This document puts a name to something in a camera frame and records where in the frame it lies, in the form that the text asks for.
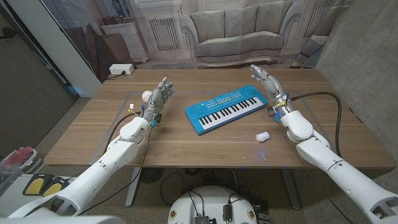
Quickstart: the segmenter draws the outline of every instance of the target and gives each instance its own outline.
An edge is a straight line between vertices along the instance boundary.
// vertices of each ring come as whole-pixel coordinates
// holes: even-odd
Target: white cylinder
[[[260,133],[260,134],[256,135],[256,139],[259,142],[263,142],[263,141],[269,139],[269,133],[268,132]]]
[[[152,91],[147,90],[145,92],[142,93],[142,100],[144,100],[145,103],[148,103],[148,100],[150,98],[150,96],[152,95]]]

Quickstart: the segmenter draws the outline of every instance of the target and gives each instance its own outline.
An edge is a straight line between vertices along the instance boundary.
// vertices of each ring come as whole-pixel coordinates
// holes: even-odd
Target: table leg
[[[132,171],[131,180],[133,180],[136,177],[136,175],[139,172],[139,169],[140,169],[139,167],[134,168],[134,170]],[[132,201],[133,201],[134,196],[138,189],[137,186],[138,186],[140,177],[141,177],[141,173],[139,173],[139,176],[137,177],[137,179],[133,183],[131,183],[129,186],[129,191],[127,192],[126,201],[124,203],[127,207],[130,207],[132,205]]]
[[[294,184],[292,171],[290,169],[281,169],[282,178],[284,179],[287,193],[290,197],[290,203],[294,210],[300,209],[300,200],[297,195],[296,186]]]

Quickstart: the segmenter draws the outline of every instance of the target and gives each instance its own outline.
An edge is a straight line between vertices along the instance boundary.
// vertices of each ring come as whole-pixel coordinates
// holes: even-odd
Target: white ball
[[[147,90],[142,93],[142,100],[144,100],[145,103],[148,103],[149,97],[152,95],[152,91]]]

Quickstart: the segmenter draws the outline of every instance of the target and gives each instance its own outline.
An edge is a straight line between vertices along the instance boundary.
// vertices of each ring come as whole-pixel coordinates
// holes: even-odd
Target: wooden table
[[[267,71],[280,81],[290,96],[314,91],[335,93],[316,70]],[[248,84],[254,85],[267,98],[262,85],[255,82],[250,74],[249,69],[135,70],[130,76],[108,80],[48,153],[45,163],[88,166],[94,162],[102,155],[104,146],[99,146],[104,144],[104,136],[114,120],[129,113],[130,103],[134,103],[135,111],[141,110],[141,93],[153,90],[163,77],[168,77],[174,83],[175,94],[162,112],[161,124],[152,131],[144,167],[302,168],[285,142],[278,124],[268,117],[265,109],[201,136],[194,132],[185,115],[187,106]],[[319,133],[326,133],[330,143],[334,144],[337,105],[332,97],[309,96],[294,101],[293,105]],[[255,135],[264,131],[270,133],[271,139],[257,142]],[[130,165],[141,164],[145,148],[146,142]],[[344,103],[340,151],[345,160],[360,169],[391,169],[396,166],[390,154]]]

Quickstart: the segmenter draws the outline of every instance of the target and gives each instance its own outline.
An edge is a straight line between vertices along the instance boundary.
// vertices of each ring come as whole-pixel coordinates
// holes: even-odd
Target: radiator
[[[333,3],[334,0],[318,1],[315,3],[304,37],[310,37],[312,35],[313,31],[317,28],[318,24],[332,7]]]
[[[150,20],[158,50],[178,49],[178,39],[175,33],[173,18]]]

